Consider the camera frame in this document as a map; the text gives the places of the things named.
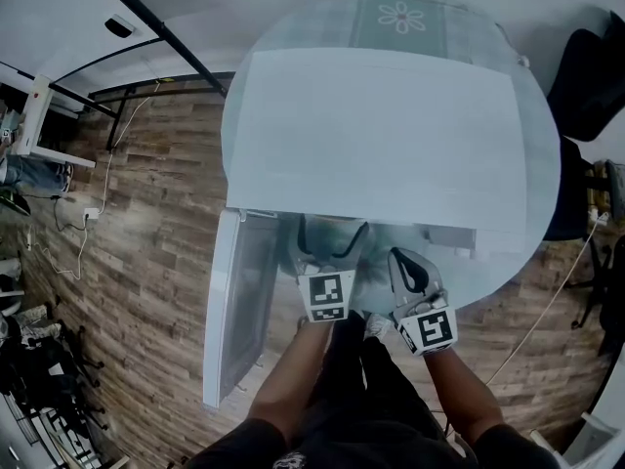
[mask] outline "shoe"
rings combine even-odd
[[[69,185],[71,184],[71,178],[74,177],[74,166],[71,163],[65,165],[65,186],[62,187],[62,192],[69,191]]]
[[[364,338],[377,337],[378,340],[382,340],[389,331],[390,326],[391,321],[387,318],[382,315],[371,314],[364,328]]]

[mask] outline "forearm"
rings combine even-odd
[[[491,427],[503,424],[497,400],[490,389],[447,349],[425,357],[437,388],[438,399],[453,428],[470,444]]]
[[[291,440],[321,370],[332,323],[305,323],[259,390],[248,418],[267,420]]]
[[[10,147],[9,143],[0,144],[0,160],[3,160],[4,158],[7,157],[7,152],[8,152],[9,147]]]

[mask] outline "leg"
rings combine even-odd
[[[386,346],[377,337],[365,339],[360,357],[367,378],[368,392],[376,396],[401,395],[419,398],[410,381],[393,363]]]
[[[45,320],[47,317],[48,308],[46,308],[43,304],[41,306],[37,306],[36,308],[27,309],[26,311],[13,315],[14,320],[18,323],[20,328],[29,326],[36,321]]]
[[[360,358],[367,379],[366,394],[382,415],[414,427],[426,438],[445,439],[430,409],[377,337],[365,339]]]
[[[319,400],[353,398],[364,392],[360,366],[363,336],[364,320],[354,311],[350,311],[346,320],[334,323],[332,340],[325,353],[323,369],[312,390],[309,405]]]
[[[39,327],[25,327],[21,330],[21,342],[24,346],[28,347],[28,341],[30,339],[40,340],[46,337],[54,337],[58,339],[61,336],[62,327],[58,323],[53,323],[43,328]]]
[[[5,186],[27,184],[33,188],[61,192],[66,182],[65,165],[13,154],[7,155]]]

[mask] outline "round table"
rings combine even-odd
[[[414,250],[434,262],[448,290],[449,304],[455,308],[491,294],[516,275],[538,247],[554,213],[560,184],[560,144],[545,96],[503,29],[478,10],[443,0],[322,0],[286,16],[254,45],[230,85],[222,122],[227,174],[252,54],[305,47],[394,50],[487,67],[510,75],[519,106],[527,180],[524,251],[492,252],[482,259],[471,259],[457,255],[452,247],[428,242],[424,227],[419,225],[371,224],[358,265],[352,306],[381,314],[394,309],[387,264],[393,246]],[[318,219],[311,224],[309,237],[319,248],[341,251],[356,228],[357,224]],[[283,261],[283,271],[293,275],[287,259]]]

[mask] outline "black shirt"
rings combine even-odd
[[[189,469],[558,469],[546,450],[502,424],[486,431],[473,446],[478,461],[462,457],[449,443],[424,436],[388,418],[334,417],[294,444],[264,420],[248,419],[202,451]]]

